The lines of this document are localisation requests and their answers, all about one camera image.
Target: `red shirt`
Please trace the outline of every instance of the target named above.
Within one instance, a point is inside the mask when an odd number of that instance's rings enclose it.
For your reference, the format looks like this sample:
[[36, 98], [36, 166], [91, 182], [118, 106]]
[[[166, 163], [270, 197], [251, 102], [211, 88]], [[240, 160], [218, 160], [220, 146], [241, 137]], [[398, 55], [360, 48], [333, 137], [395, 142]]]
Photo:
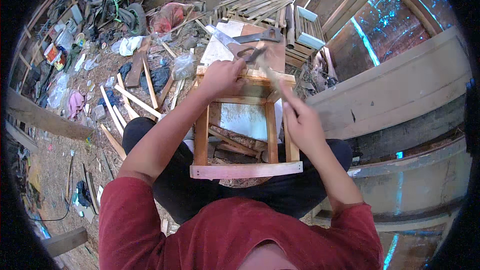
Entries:
[[234, 197], [205, 206], [165, 237], [151, 187], [120, 177], [101, 199], [100, 269], [237, 269], [265, 240], [277, 243], [298, 269], [379, 269], [383, 252], [370, 209], [349, 207], [325, 229]]

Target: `hand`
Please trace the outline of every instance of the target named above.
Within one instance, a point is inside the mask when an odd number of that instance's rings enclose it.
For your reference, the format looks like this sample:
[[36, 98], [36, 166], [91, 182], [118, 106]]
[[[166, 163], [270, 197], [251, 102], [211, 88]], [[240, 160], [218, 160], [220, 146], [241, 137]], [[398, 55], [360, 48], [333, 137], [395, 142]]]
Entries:
[[238, 75], [245, 67], [245, 61], [242, 58], [236, 62], [214, 61], [208, 66], [200, 88], [203, 88], [208, 98], [212, 100], [235, 95], [245, 84], [245, 80], [238, 79]]
[[283, 113], [293, 143], [307, 156], [318, 154], [327, 145], [318, 114], [301, 99], [296, 98], [283, 82], [280, 82], [280, 88], [286, 99], [283, 100]]

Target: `black wire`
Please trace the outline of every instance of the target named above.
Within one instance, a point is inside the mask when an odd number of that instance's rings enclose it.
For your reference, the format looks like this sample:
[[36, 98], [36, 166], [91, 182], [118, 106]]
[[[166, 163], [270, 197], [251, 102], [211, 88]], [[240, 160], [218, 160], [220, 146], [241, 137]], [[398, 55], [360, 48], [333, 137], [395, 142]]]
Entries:
[[65, 216], [63, 216], [59, 219], [48, 219], [48, 220], [34, 219], [34, 218], [28, 217], [29, 219], [34, 220], [34, 221], [47, 222], [47, 221], [60, 221], [60, 220], [65, 219], [65, 217], [67, 217], [68, 212], [70, 211], [70, 205], [72, 204], [72, 197], [74, 196], [74, 191], [73, 191], [73, 188], [74, 188], [74, 170], [73, 170], [73, 167], [72, 167], [72, 164], [73, 164], [72, 162], [70, 163], [72, 191], [71, 191], [71, 195], [70, 195], [70, 200], [68, 201], [67, 212], [65, 213]]

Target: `motorcycle tire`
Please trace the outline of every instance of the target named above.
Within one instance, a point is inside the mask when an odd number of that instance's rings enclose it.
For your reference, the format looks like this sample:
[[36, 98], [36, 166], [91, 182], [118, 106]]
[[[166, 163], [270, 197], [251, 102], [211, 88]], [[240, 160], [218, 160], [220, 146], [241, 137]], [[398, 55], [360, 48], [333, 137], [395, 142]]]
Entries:
[[138, 3], [132, 3], [127, 7], [127, 11], [135, 16], [135, 27], [129, 29], [132, 36], [143, 36], [147, 31], [147, 16], [143, 7]]

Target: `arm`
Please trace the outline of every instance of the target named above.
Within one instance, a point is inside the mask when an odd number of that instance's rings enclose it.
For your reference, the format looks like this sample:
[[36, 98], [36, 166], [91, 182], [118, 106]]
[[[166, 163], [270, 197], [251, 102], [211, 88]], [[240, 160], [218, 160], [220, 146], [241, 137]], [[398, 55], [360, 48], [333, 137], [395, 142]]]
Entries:
[[363, 202], [359, 189], [327, 145], [317, 113], [301, 99], [294, 97], [284, 85], [280, 87], [286, 99], [283, 109], [292, 141], [307, 155], [320, 174], [333, 214], [347, 205]]
[[215, 98], [240, 90], [243, 81], [237, 77], [244, 68], [243, 59], [213, 62], [200, 86], [135, 145], [118, 171], [118, 177], [136, 177], [151, 186], [207, 105]]

